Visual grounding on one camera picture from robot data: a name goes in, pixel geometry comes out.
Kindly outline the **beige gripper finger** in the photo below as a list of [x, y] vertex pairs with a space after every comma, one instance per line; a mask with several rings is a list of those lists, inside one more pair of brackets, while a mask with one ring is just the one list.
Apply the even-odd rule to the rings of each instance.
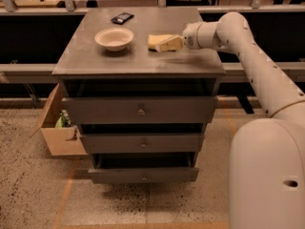
[[181, 50], [184, 46], [183, 37], [175, 34], [171, 35], [165, 39], [162, 39], [155, 45], [155, 49], [158, 52], [174, 52]]

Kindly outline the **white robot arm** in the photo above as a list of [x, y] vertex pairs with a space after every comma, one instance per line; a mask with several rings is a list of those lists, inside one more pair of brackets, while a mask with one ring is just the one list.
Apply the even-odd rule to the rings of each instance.
[[266, 115], [242, 126], [231, 144], [229, 229], [305, 229], [305, 93], [260, 49], [238, 12], [192, 23], [155, 46], [182, 47], [235, 54]]

